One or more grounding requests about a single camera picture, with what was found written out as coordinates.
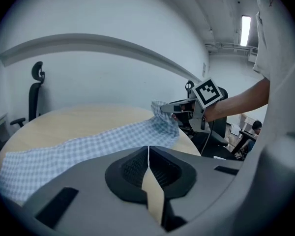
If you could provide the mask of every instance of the ceiling light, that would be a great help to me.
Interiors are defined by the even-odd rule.
[[[247,17],[247,16],[242,16],[241,21],[242,21],[242,25],[241,25],[240,45],[241,46],[247,46],[248,36],[249,36],[249,31],[250,31],[251,18]]]

